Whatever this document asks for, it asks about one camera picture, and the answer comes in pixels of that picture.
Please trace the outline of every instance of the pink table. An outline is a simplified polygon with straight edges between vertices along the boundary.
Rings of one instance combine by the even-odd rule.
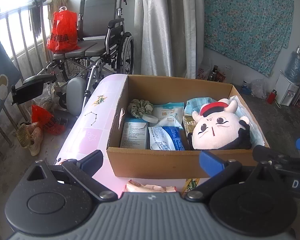
[[[96,149],[101,150],[104,157],[103,165],[93,178],[119,196],[131,178],[114,175],[106,147],[118,100],[127,77],[124,74],[113,74],[100,82],[64,142],[57,157],[60,161],[56,163],[59,165],[67,159],[80,160]],[[132,179],[141,184],[175,186],[178,190],[181,190],[186,182],[186,179]]]

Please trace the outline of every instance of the teal floral cloth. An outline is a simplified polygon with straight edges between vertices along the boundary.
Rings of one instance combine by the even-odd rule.
[[[205,41],[226,57],[269,76],[292,29],[293,0],[204,0]]]

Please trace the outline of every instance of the screw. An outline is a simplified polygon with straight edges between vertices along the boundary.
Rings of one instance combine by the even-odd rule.
[[[200,199],[203,196],[203,193],[197,190],[191,190],[187,193],[187,196],[191,199]]]
[[[103,199],[109,199],[109,198],[113,198],[115,196],[115,193],[111,190],[105,190],[102,191],[99,196]]]

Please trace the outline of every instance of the gray ribbed surface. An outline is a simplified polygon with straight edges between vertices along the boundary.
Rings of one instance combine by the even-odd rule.
[[[10,240],[39,237],[16,233]],[[50,240],[292,240],[288,234],[254,238],[238,235],[210,217],[205,205],[181,199],[179,193],[124,193],[113,203],[101,204],[91,219],[71,233]]]

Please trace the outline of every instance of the red plastic bag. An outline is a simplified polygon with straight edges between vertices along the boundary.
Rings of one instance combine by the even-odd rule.
[[[41,129],[47,133],[58,135],[66,130],[64,125],[58,123],[54,116],[40,106],[32,105],[32,122],[39,122]]]
[[[51,36],[47,41],[48,49],[54,53],[80,49],[77,46],[77,14],[61,7],[53,16]]]

